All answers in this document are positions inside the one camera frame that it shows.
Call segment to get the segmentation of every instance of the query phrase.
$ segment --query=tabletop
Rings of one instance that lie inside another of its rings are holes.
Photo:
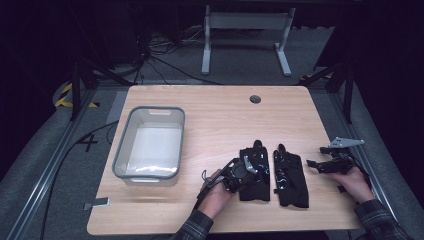
[[[260,103],[252,103],[251,96]],[[179,107],[185,112],[179,180],[172,187],[126,185],[112,163],[128,115],[137,106]],[[270,202],[241,202],[234,197],[215,219],[211,232],[261,232],[359,228],[354,200],[337,183],[317,173],[306,159],[327,161],[319,147],[330,140],[312,98],[301,86],[135,86],[128,91],[97,198],[110,205],[95,207],[87,225],[93,235],[174,233],[190,215],[208,175],[238,157],[239,150],[261,140],[269,156],[279,143],[302,159],[309,208],[279,205],[271,172]]]

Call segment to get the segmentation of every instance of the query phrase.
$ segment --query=clear plastic bin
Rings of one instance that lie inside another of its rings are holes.
[[[185,113],[181,108],[134,108],[113,161],[113,173],[129,185],[175,185],[184,123]]]

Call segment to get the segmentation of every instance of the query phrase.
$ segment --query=gray floor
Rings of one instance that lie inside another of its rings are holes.
[[[273,44],[280,33],[273,31],[224,31],[214,32],[212,39],[212,58],[210,74],[202,76],[203,54],[202,38],[184,46],[171,54],[155,57],[181,69],[186,74],[158,60],[150,59],[141,68],[137,82],[140,84],[202,84],[199,79],[224,85],[292,85],[299,77],[313,72],[315,64],[332,29],[293,29],[286,46],[286,55],[292,70],[291,77],[284,77],[280,69]],[[117,72],[126,66],[117,68]],[[126,79],[133,81],[135,74]],[[327,94],[322,86],[326,80],[310,87],[311,96],[323,121],[330,139],[338,137],[357,137],[366,144],[355,151],[370,166],[376,178],[373,180],[377,194],[395,214],[400,224],[414,239],[424,239],[424,212],[417,199],[403,180],[396,165],[385,148],[373,121],[364,106],[360,93],[355,88],[352,105],[352,125],[346,124],[340,114],[343,89],[336,95]],[[83,89],[85,103],[98,102],[100,107],[85,108],[76,122],[69,122],[71,109],[60,107],[40,128],[22,151],[15,164],[0,183],[0,239],[6,239],[13,229],[20,229],[21,239],[39,239],[46,210],[48,192],[39,202],[33,204],[33,211],[27,209],[28,199],[48,163],[58,153],[58,146],[65,151],[81,136],[105,124],[117,120],[120,107],[125,99],[127,88],[110,80],[102,81],[95,92]],[[49,204],[45,226],[45,239],[152,239],[157,236],[90,236],[86,231],[90,211],[81,210],[86,202],[95,198],[96,191],[113,139],[114,125],[94,132],[93,144],[87,151],[86,144],[76,144],[64,159],[55,181],[54,191]],[[64,141],[66,133],[69,140]],[[26,221],[17,220],[26,216]],[[363,231],[351,231],[353,238]],[[331,240],[348,239],[347,231],[327,231]]]

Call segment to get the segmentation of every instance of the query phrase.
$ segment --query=black object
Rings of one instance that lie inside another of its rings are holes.
[[[240,150],[240,157],[245,155],[249,156],[250,162],[257,173],[254,181],[239,191],[240,201],[262,200],[269,202],[271,197],[269,193],[268,151],[262,146],[261,141],[256,140],[253,148]]]
[[[333,159],[331,159],[331,161],[321,163],[306,160],[309,167],[316,168],[319,173],[341,173],[346,175],[351,168],[356,166],[362,172],[362,175],[364,175],[364,179],[368,186],[372,188],[367,171],[365,171],[365,169],[359,164],[358,160],[355,158],[349,148],[321,147],[319,150],[322,154],[330,154]],[[346,191],[343,186],[339,186],[338,188],[340,192]]]
[[[275,181],[280,205],[292,204],[299,208],[309,208],[309,193],[299,155],[286,151],[283,144],[274,151]]]
[[[261,141],[256,140],[254,148],[262,146]],[[206,177],[206,170],[202,173],[202,178],[206,185],[197,195],[197,202],[193,209],[197,209],[208,192],[218,183],[222,182],[224,187],[232,192],[238,192],[256,179],[257,170],[253,168],[251,159],[254,159],[255,151],[250,151],[251,148],[240,150],[240,158],[233,158],[225,167],[213,178]]]

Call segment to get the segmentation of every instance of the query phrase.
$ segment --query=sleeve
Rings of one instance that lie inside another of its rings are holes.
[[[213,220],[198,210],[194,210],[183,226],[169,240],[203,240],[209,233]]]
[[[370,200],[358,205],[355,213],[369,239],[411,239],[379,200]]]

